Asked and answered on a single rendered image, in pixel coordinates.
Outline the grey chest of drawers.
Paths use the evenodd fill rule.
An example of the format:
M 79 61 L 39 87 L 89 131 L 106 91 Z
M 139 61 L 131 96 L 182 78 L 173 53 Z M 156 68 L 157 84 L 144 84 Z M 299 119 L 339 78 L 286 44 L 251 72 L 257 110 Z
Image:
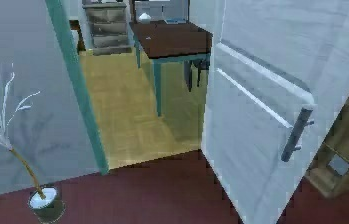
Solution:
M 123 0 L 82 0 L 82 8 L 89 23 L 95 56 L 131 51 Z

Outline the blue flat object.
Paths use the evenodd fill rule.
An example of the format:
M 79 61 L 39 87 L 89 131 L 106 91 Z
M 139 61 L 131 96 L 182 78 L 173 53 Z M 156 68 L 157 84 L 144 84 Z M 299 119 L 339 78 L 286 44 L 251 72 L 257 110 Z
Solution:
M 185 24 L 187 23 L 186 19 L 176 19 L 176 18 L 172 18 L 172 19 L 165 19 L 164 20 L 166 24 Z

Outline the brown table with teal legs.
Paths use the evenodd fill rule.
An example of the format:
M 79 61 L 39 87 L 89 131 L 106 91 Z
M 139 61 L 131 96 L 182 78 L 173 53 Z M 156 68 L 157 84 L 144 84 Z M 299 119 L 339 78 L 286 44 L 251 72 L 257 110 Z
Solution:
M 210 58 L 212 34 L 197 25 L 186 22 L 167 24 L 130 22 L 133 32 L 137 67 L 141 64 L 140 48 L 152 62 L 156 113 L 161 115 L 161 68 L 164 63 L 206 60 Z

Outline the wooden shelf unit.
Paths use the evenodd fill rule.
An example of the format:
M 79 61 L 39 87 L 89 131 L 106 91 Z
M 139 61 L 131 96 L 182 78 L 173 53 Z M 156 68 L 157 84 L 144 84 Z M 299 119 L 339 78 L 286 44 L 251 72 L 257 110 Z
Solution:
M 326 198 L 349 191 L 349 97 L 305 173 Z

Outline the white house plant in pot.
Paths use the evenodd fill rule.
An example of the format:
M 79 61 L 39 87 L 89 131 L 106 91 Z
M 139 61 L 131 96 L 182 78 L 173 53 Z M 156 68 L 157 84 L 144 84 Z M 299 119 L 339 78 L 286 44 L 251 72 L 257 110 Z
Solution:
M 8 134 L 9 127 L 16 114 L 19 111 L 30 110 L 32 104 L 27 104 L 27 101 L 31 97 L 40 94 L 40 91 L 38 91 L 24 97 L 17 104 L 16 108 L 10 115 L 10 118 L 6 119 L 8 94 L 15 77 L 16 74 L 12 71 L 10 79 L 5 85 L 2 85 L 2 75 L 0 70 L 0 146 L 10 152 L 21 162 L 33 182 L 35 190 L 29 196 L 27 202 L 29 209 L 36 216 L 40 224 L 55 224 L 60 220 L 66 210 L 66 205 L 61 199 L 58 189 L 55 186 L 42 186 L 40 184 L 28 161 L 15 149 Z

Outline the white room door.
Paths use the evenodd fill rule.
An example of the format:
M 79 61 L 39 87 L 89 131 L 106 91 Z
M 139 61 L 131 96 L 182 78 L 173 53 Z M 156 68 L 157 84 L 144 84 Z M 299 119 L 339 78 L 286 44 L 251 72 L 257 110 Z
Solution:
M 216 0 L 202 152 L 243 224 L 277 224 L 349 97 L 349 0 Z M 313 110 L 288 162 L 302 108 Z

